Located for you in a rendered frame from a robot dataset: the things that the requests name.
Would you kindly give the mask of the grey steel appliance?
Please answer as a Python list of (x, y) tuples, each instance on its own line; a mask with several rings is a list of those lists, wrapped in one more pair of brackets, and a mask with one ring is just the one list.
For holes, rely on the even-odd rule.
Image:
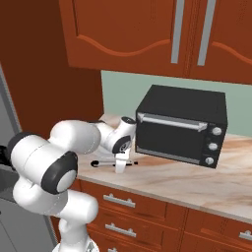
[[(0, 64), (0, 146), (21, 131)], [(30, 213), (13, 199), (19, 175), (0, 164), (0, 252), (52, 252), (57, 238), (48, 217)]]

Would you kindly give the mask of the black tongs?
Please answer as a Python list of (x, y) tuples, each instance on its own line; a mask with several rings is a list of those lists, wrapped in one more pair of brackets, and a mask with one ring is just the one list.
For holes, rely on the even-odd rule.
[[(92, 167), (115, 166), (115, 164), (116, 164), (116, 161), (93, 160), (93, 161), (91, 162), (91, 166), (92, 166)], [(126, 161), (126, 166), (137, 165), (137, 164), (138, 164), (137, 161), (131, 161), (131, 160)]]

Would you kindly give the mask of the black toaster oven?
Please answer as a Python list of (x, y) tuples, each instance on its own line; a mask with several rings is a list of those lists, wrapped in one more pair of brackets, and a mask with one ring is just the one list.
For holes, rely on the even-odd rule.
[[(208, 128), (198, 165), (217, 166), (227, 129), (224, 93), (153, 85), (136, 109), (136, 120), (138, 112), (206, 122)], [(215, 127), (222, 129), (219, 136), (212, 133)], [(218, 149), (211, 151), (209, 143), (216, 143)], [(206, 158), (213, 158), (214, 163), (206, 164)]]

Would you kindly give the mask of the brown drawer front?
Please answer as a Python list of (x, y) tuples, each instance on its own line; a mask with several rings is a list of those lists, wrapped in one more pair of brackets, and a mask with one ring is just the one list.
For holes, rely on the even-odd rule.
[(228, 245), (252, 250), (252, 241), (239, 237), (240, 232), (250, 230), (252, 224), (212, 215), (197, 210), (189, 210), (185, 231)]
[[(114, 223), (116, 226), (128, 229), (132, 228), (137, 237), (127, 236), (109, 229), (106, 229), (104, 225)], [(162, 239), (164, 230), (162, 227), (151, 223), (149, 221), (140, 220), (130, 217), (128, 215), (118, 214), (114, 211), (100, 208), (98, 210), (97, 217), (89, 224), (89, 227), (99, 231), (103, 234), (113, 236), (125, 242), (140, 245), (142, 247), (149, 247), (154, 249), (160, 249), (162, 245)]]
[(252, 252), (252, 250), (226, 245), (211, 239), (185, 233), (180, 252)]
[[(125, 192), (119, 189), (110, 188), (107, 186), (95, 184), (89, 181), (82, 181), (81, 188), (84, 192), (98, 199), (99, 204), (114, 211), (131, 213), (135, 216), (143, 216), (145, 218), (163, 219), (165, 217), (166, 203), (152, 198), (144, 197), (130, 192)], [(130, 198), (136, 203), (135, 208), (129, 208), (116, 203), (105, 201), (102, 196), (113, 194), (114, 197), (127, 200)]]

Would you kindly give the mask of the black oven door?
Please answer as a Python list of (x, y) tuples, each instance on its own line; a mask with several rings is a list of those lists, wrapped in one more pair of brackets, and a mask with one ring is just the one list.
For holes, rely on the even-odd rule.
[(199, 164), (206, 130), (195, 130), (141, 123), (137, 118), (137, 153)]

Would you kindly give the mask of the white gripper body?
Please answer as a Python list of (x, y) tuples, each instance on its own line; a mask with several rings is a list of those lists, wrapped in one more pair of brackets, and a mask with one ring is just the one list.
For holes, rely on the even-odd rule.
[(128, 158), (129, 158), (128, 154), (117, 154), (115, 156), (115, 172), (116, 173), (124, 172)]

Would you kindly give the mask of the brown wall cupboard door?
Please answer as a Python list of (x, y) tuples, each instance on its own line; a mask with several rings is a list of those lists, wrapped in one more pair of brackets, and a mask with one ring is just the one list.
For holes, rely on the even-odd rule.
[(194, 0), (184, 0), (178, 63), (171, 63), (176, 0), (59, 0), (72, 67), (182, 77)]
[(217, 0), (204, 66), (198, 55), (208, 0), (199, 0), (189, 77), (252, 85), (252, 0)]

